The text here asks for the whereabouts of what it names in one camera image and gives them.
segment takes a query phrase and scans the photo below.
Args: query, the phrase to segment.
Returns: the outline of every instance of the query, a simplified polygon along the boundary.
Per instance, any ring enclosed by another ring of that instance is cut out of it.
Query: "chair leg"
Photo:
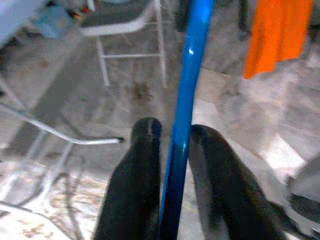
[[[165,42],[164,42],[164,30],[162,26],[162,16],[161,16],[161,6],[160,0],[154,0],[156,23],[158,27],[158,45],[160,52],[160,66],[162,71],[162,86],[167,87],[167,72],[166,72],[166,52],[165,52]]]
[[[109,78],[108,78],[107,64],[106,64],[106,61],[104,58],[104,48],[102,46],[102,42],[99,37],[97,37],[97,39],[96,39],[96,49],[98,51],[99,63],[100,63],[101,71],[102,71],[104,86],[109,87],[110,82],[109,82]]]

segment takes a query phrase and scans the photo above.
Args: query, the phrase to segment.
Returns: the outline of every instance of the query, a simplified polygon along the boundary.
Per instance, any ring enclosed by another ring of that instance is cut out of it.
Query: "orange cloth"
[[[313,0],[257,0],[244,78],[271,72],[303,50]]]

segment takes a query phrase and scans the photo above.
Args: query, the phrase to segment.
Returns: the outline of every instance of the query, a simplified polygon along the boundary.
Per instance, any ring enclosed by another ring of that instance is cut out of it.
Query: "blue metal pole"
[[[177,239],[184,193],[194,95],[214,0],[193,0],[184,38],[175,120],[160,208],[161,240]]]

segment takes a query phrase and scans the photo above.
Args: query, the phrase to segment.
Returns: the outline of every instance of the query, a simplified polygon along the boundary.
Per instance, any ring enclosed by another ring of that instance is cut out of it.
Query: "blue object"
[[[194,0],[183,44],[175,120],[160,208],[161,240],[177,239],[184,193],[194,95],[206,47],[214,0]]]
[[[34,24],[46,38],[60,38],[73,25],[73,20],[62,6],[46,8],[34,21]]]

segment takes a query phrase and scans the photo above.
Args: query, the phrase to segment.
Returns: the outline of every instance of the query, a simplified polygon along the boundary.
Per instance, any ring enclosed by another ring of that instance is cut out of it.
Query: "white metal chair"
[[[96,36],[96,48],[105,87],[110,86],[106,59],[159,57],[162,72],[162,86],[167,87],[166,53],[163,36],[160,0],[129,0],[114,4],[101,2],[96,11],[94,0],[88,0],[89,8],[94,11],[81,24],[85,36]],[[147,54],[105,54],[99,36],[133,33],[144,28],[153,13],[156,13],[158,49],[157,53]]]

